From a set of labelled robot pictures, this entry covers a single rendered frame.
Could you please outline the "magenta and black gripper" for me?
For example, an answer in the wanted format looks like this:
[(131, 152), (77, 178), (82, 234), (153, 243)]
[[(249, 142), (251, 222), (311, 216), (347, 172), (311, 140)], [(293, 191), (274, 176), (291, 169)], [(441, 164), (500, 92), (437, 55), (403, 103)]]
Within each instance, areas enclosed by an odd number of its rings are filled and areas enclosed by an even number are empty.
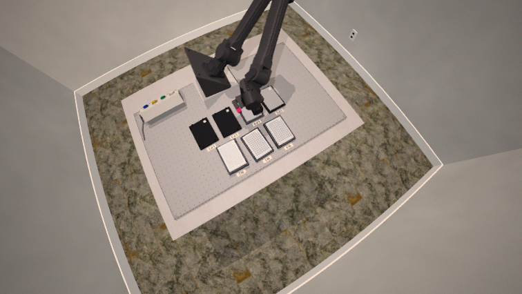
[[(264, 101), (264, 97), (261, 95), (262, 101)], [(245, 107), (244, 104), (241, 101), (240, 95), (236, 96), (235, 99), (232, 101), (232, 104), (234, 105), (235, 109), (238, 113), (242, 113), (242, 108)], [(240, 106), (239, 106), (240, 105)], [(241, 108), (241, 109), (240, 109)]]

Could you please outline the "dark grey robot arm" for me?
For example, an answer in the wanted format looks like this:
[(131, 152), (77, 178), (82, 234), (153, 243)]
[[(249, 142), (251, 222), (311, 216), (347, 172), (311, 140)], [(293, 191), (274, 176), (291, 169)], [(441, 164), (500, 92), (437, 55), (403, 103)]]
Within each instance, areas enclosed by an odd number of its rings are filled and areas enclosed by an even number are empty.
[[(226, 65), (237, 66), (244, 52), (242, 45), (271, 0), (253, 0), (234, 33), (217, 47), (215, 57), (202, 67), (209, 77), (225, 78)], [(274, 50), (289, 3), (294, 0), (272, 0), (258, 51), (248, 73), (239, 82), (242, 103), (253, 115), (263, 112), (260, 88), (269, 82)], [(232, 48), (235, 48), (232, 49)]]

